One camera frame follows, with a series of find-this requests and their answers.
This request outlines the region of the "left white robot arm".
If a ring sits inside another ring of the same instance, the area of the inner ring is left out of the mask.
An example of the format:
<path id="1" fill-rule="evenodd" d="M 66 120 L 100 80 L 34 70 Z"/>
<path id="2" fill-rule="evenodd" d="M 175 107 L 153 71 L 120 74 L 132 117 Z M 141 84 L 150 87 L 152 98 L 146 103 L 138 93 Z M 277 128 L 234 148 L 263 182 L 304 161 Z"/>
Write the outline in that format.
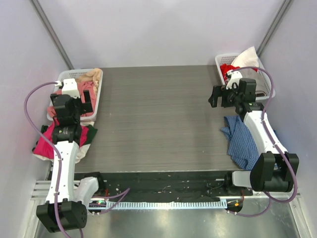
<path id="1" fill-rule="evenodd" d="M 99 198 L 106 186 L 97 177 L 86 177 L 74 185 L 75 160 L 79 151 L 82 127 L 80 116 L 91 112 L 90 93 L 84 91 L 85 100 L 62 93 L 51 94 L 55 110 L 51 145 L 54 151 L 52 180 L 45 203 L 39 205 L 36 215 L 50 233 L 82 230 L 87 223 L 92 197 Z"/>

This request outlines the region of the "salmon pink t shirt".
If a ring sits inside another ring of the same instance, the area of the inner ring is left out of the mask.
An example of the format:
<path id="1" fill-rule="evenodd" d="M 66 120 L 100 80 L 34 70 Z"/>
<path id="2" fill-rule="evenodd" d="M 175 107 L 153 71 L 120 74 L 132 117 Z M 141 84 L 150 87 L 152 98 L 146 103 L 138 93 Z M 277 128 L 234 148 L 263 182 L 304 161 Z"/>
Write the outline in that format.
<path id="1" fill-rule="evenodd" d="M 81 115 L 81 121 L 96 121 L 97 118 L 97 102 L 98 102 L 98 95 L 95 95 L 93 91 L 93 82 L 88 81 L 88 82 L 82 82 L 82 83 L 77 83 L 78 85 L 78 90 L 80 92 L 80 97 L 82 102 L 84 101 L 83 99 L 83 91 L 84 90 L 89 90 L 90 92 L 90 97 L 92 101 L 92 107 L 93 107 L 93 112 L 92 113 L 87 113 Z M 47 107 L 47 117 L 49 120 L 52 121 L 53 116 L 55 116 L 55 110 L 53 108 L 53 105 Z"/>

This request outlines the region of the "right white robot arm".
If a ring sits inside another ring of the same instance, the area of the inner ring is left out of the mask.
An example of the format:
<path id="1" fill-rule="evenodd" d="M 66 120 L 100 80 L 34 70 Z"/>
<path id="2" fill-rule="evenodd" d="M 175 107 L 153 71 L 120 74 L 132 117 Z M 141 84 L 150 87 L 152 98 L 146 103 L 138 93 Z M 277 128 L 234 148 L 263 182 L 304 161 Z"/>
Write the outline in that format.
<path id="1" fill-rule="evenodd" d="M 278 141 L 271 128 L 264 105 L 256 102 L 256 81 L 242 78 L 232 88 L 214 86 L 208 99 L 211 107 L 234 107 L 244 125 L 248 128 L 257 147 L 259 158 L 247 178 L 254 191 L 297 192 L 296 172 L 299 158 L 289 153 Z"/>

